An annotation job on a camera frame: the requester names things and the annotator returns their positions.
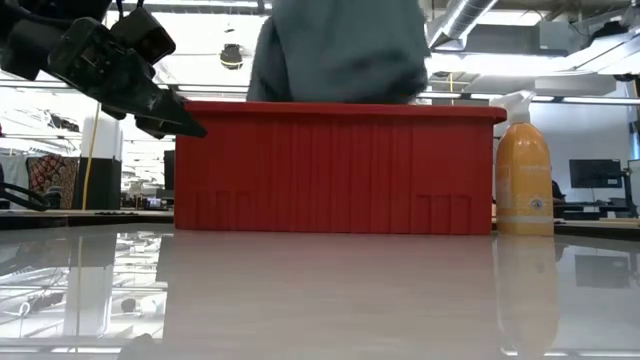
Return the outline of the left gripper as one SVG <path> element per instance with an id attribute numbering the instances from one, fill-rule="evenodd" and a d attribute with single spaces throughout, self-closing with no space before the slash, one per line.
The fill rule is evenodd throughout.
<path id="1" fill-rule="evenodd" d="M 207 135 L 180 96 L 156 91 L 150 64 L 92 18 L 71 24 L 49 53 L 47 70 L 102 104 L 133 115 L 136 127 L 153 138 Z"/>

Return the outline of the grey-teal shirt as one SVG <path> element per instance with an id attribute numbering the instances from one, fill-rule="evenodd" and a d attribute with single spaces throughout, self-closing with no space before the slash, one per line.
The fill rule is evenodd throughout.
<path id="1" fill-rule="evenodd" d="M 427 85 L 418 0 L 274 0 L 247 98 L 407 104 Z"/>

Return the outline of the red plastic bin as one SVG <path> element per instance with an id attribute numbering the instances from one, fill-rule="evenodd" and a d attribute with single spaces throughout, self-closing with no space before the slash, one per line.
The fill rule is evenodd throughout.
<path id="1" fill-rule="evenodd" d="M 488 106 L 192 102 L 180 137 L 182 230 L 486 235 Z"/>

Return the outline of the black and white column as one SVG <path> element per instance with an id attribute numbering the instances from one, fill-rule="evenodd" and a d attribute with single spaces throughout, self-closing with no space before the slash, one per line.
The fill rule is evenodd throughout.
<path id="1" fill-rule="evenodd" d="M 83 122 L 81 155 L 72 208 L 80 210 L 119 210 L 121 196 L 123 131 L 120 122 L 104 112 Z"/>

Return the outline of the patterned cloth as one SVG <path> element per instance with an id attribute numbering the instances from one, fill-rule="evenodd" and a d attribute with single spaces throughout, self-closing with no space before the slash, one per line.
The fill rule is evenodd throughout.
<path id="1" fill-rule="evenodd" d="M 51 189 L 57 189 L 61 196 L 60 208 L 72 208 L 79 168 L 77 157 L 57 154 L 28 157 L 26 167 L 31 191 L 44 196 Z"/>

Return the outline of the light wooden desk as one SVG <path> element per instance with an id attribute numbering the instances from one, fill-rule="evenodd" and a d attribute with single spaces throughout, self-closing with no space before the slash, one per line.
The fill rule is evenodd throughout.
<path id="1" fill-rule="evenodd" d="M 82 210 L 31 210 L 0 209 L 0 230 L 25 230 L 39 228 L 100 226 L 120 224 L 172 224 L 171 212 L 105 212 Z M 640 219 L 605 219 L 598 221 L 557 221 L 556 235 L 582 236 L 640 243 Z"/>

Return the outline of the orange spray bottle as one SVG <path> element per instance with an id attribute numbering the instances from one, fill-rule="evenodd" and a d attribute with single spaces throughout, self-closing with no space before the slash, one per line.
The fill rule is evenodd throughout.
<path id="1" fill-rule="evenodd" d="M 534 98 L 523 90 L 490 101 L 507 112 L 494 162 L 497 229 L 504 235 L 554 233 L 550 151 L 531 123 Z"/>

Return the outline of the black computer monitor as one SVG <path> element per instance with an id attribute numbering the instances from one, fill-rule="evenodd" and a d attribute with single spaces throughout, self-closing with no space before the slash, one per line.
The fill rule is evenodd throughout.
<path id="1" fill-rule="evenodd" d="M 572 188 L 621 188 L 621 162 L 618 159 L 571 159 L 569 161 Z"/>

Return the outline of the silver ceiling duct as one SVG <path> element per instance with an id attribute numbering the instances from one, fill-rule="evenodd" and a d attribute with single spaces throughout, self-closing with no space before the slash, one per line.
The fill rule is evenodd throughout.
<path id="1" fill-rule="evenodd" d="M 463 51 L 480 18 L 499 0 L 450 0 L 445 12 L 427 27 L 430 50 Z"/>

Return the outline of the ceiling light rail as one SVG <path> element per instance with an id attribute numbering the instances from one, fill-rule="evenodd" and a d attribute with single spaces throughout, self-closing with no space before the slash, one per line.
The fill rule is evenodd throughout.
<path id="1" fill-rule="evenodd" d="M 17 79 L 0 79 L 0 87 L 19 89 L 38 89 L 53 91 L 68 91 L 70 86 L 61 81 L 28 81 Z M 176 85 L 158 84 L 161 89 L 172 89 L 181 96 L 188 98 L 244 98 L 248 88 L 232 85 Z M 460 93 L 451 91 L 425 91 L 416 96 L 416 100 L 471 100 L 489 101 L 501 97 L 493 93 Z M 640 106 L 640 98 L 630 97 L 597 97 L 597 96 L 559 96 L 535 95 L 533 103 L 571 104 L 571 105 L 606 105 L 606 106 Z"/>

